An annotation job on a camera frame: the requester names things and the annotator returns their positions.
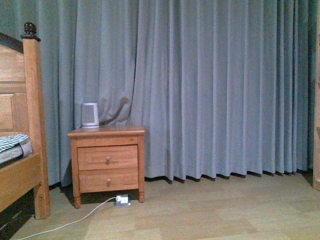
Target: bedding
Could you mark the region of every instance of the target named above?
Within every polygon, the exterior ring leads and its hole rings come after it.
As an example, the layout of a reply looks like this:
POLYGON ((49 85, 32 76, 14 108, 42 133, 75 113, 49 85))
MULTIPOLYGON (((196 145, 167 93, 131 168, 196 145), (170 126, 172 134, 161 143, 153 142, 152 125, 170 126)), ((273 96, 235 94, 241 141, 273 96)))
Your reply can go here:
POLYGON ((18 133, 0 137, 0 164, 19 157, 27 157, 31 153, 31 141, 27 135, 18 133))

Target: checkered blanket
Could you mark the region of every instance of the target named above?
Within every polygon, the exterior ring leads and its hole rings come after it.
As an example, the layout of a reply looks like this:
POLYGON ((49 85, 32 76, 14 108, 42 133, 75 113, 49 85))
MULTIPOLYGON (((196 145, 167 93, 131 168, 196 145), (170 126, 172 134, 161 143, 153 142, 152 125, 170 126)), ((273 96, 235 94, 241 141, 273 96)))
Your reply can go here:
POLYGON ((0 137, 0 153, 3 152, 4 150, 14 147, 15 145, 26 140, 27 138, 29 137, 22 133, 17 133, 11 136, 1 136, 0 137))

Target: space heater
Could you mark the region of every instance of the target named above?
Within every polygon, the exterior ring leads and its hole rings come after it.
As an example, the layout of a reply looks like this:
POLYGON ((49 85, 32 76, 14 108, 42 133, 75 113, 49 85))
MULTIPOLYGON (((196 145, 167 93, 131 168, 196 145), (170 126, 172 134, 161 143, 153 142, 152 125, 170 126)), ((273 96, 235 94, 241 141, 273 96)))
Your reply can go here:
POLYGON ((94 102, 86 102, 81 106, 81 127, 94 129, 99 127, 98 107, 94 102))

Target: nightstand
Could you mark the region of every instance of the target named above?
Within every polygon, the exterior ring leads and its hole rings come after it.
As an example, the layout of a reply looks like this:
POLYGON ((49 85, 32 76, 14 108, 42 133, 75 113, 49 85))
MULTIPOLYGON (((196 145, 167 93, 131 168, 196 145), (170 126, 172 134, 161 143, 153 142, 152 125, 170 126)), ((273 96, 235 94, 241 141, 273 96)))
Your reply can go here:
POLYGON ((68 133, 74 207, 81 206, 81 193, 139 189, 145 201, 143 126, 79 128, 68 133))

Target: drawer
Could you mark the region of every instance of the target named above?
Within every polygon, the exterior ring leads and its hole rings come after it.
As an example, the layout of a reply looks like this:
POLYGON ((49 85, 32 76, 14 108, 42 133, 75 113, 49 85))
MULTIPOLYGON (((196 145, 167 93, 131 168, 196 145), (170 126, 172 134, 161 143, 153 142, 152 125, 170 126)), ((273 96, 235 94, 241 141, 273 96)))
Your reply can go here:
POLYGON ((138 189, 138 168, 79 171, 81 193, 138 189))
POLYGON ((78 147, 78 169, 124 169, 138 167, 138 146, 78 147))

